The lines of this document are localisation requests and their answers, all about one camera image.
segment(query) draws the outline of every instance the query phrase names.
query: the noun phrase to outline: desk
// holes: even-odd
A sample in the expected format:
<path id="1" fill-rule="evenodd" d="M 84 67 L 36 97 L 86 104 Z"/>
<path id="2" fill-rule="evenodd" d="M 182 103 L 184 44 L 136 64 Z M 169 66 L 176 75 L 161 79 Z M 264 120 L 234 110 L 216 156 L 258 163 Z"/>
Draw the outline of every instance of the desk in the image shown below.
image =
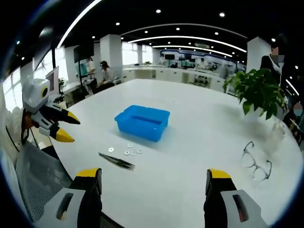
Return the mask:
<path id="1" fill-rule="evenodd" d="M 194 83 L 195 78 L 203 76 L 209 78 L 207 88 L 224 92 L 224 79 L 218 74 L 207 70 L 168 68 L 164 66 L 137 66 L 123 69 L 123 81 L 133 79 L 157 79 L 161 81 Z"/>
<path id="2" fill-rule="evenodd" d="M 88 79 L 86 81 L 83 81 L 82 85 L 85 86 L 85 85 L 89 84 L 92 81 L 93 81 L 93 79 Z M 80 82 L 79 81 L 68 83 L 65 87 L 62 88 L 62 92 L 64 94 L 68 94 L 68 93 L 71 93 L 72 91 L 76 90 L 79 87 L 80 87 Z"/>
<path id="3" fill-rule="evenodd" d="M 130 105 L 171 112 L 159 142 L 120 133 L 114 118 Z M 256 183 L 241 166 L 245 145 L 257 147 L 274 124 L 262 117 L 251 124 L 242 118 L 238 99 L 182 83 L 132 80 L 104 90 L 69 108 L 80 125 L 60 123 L 73 143 L 52 143 L 66 171 L 103 170 L 103 212 L 126 228 L 203 228 L 207 169 L 229 173 L 238 189 L 262 209 L 267 224 L 275 222 L 295 193 L 303 168 L 300 149 L 290 132 L 271 159 L 268 180 Z M 127 145 L 142 154 L 126 156 Z M 124 159 L 134 171 L 99 157 L 102 152 Z"/>

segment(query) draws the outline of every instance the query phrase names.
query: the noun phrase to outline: cable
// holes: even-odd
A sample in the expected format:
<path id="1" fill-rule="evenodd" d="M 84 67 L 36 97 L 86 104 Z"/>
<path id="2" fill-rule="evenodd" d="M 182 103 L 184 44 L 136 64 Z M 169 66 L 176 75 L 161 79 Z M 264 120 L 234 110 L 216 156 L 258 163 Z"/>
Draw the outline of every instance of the cable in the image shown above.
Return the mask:
<path id="1" fill-rule="evenodd" d="M 6 132 L 8 133 L 9 138 L 10 138 L 11 142 L 13 143 L 14 147 L 15 147 L 15 148 L 16 148 L 16 150 L 19 152 L 19 150 L 18 150 L 17 146 L 15 145 L 15 143 L 14 143 L 13 139 L 12 139 L 12 138 L 11 138 L 11 136 L 10 136 L 10 133 L 9 133 L 9 131 L 8 131 L 7 126 L 5 126 L 5 129 L 6 129 Z"/>
<path id="2" fill-rule="evenodd" d="M 32 128 L 30 128 L 30 132 L 32 132 L 32 136 L 33 136 L 33 138 L 34 138 L 34 141 L 35 141 L 35 144 L 36 144 L 37 148 L 40 149 L 39 146 L 38 146 L 38 144 L 37 144 L 37 141 L 36 141 L 36 138 L 35 138 L 35 136 L 34 136 L 34 133 L 33 133 L 33 131 L 32 131 Z"/>

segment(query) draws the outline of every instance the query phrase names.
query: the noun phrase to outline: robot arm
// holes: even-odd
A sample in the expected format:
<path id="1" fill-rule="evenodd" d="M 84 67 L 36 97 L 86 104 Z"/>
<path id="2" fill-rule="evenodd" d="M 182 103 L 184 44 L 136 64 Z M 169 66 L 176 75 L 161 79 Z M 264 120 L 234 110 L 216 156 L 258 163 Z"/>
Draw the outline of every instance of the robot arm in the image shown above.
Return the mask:
<path id="1" fill-rule="evenodd" d="M 23 106 L 32 113 L 31 118 L 39 132 L 59 142 L 73 142 L 74 139 L 57 125 L 58 121 L 80 124 L 68 110 L 48 100 L 50 82 L 46 79 L 32 79 L 24 84 Z"/>

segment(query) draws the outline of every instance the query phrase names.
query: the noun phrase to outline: blue tray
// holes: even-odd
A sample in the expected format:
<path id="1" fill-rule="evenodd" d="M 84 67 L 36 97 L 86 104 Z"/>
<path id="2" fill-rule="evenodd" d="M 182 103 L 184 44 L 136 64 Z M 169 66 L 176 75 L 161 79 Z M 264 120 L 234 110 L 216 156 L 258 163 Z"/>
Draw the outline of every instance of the blue tray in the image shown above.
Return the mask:
<path id="1" fill-rule="evenodd" d="M 168 125 L 170 112 L 131 105 L 115 117 L 121 132 L 158 142 Z"/>

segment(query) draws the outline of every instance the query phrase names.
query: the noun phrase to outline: black ceiling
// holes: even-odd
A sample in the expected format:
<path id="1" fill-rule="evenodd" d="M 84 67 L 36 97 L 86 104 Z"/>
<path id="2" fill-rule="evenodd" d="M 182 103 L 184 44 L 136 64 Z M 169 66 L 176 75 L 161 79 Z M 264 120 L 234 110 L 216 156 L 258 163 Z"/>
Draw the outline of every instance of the black ceiling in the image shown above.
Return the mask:
<path id="1" fill-rule="evenodd" d="M 67 30 L 69 25 L 79 15 L 79 13 L 88 6 L 92 0 L 51 0 L 48 3 L 53 6 L 52 9 L 42 12 L 41 6 L 45 1 L 32 0 L 22 1 L 19 8 L 24 9 L 20 15 L 17 15 L 13 20 L 13 26 L 8 30 L 20 40 L 19 45 L 15 45 L 14 58 L 12 59 L 12 68 L 27 63 L 33 56 L 35 44 L 41 30 L 46 25 L 54 27 L 54 46 L 58 44 L 62 35 Z M 156 10 L 160 9 L 161 13 L 157 14 Z M 228 1 L 226 3 L 206 2 L 192 0 L 189 2 L 178 3 L 173 0 L 154 0 L 146 2 L 142 0 L 102 0 L 93 9 L 91 9 L 74 27 L 64 42 L 66 47 L 82 44 L 92 41 L 92 36 L 95 40 L 107 34 L 124 34 L 126 32 L 140 29 L 148 26 L 155 26 L 169 23 L 192 23 L 204 24 L 214 27 L 231 30 L 245 37 L 241 37 L 225 30 L 218 28 L 209 28 L 202 26 L 191 25 L 172 25 L 161 26 L 148 29 L 141 29 L 135 32 L 123 35 L 124 41 L 130 41 L 139 38 L 154 37 L 154 36 L 194 36 L 201 38 L 210 38 L 235 45 L 242 49 L 247 49 L 247 42 L 259 36 L 271 42 L 271 38 L 276 37 L 279 33 L 284 33 L 289 39 L 290 44 L 290 62 L 293 65 L 298 65 L 298 71 L 292 71 L 292 74 L 299 74 L 302 71 L 300 61 L 301 47 L 296 46 L 300 43 L 300 31 L 293 28 L 300 26 L 300 14 L 297 14 L 297 9 L 292 9 L 286 5 L 280 6 L 268 5 L 268 3 L 240 3 L 236 1 Z M 224 12 L 224 18 L 219 17 L 219 13 Z M 26 28 L 26 22 L 33 23 Z M 13 29 L 18 30 L 20 37 L 16 38 L 17 33 Z M 152 45 L 185 45 L 195 43 L 193 39 L 181 38 L 164 38 L 154 39 L 151 41 L 142 41 L 142 44 Z M 246 61 L 247 55 L 239 50 L 207 41 L 199 41 L 199 43 L 214 46 L 214 50 L 224 53 L 236 54 L 233 60 Z"/>

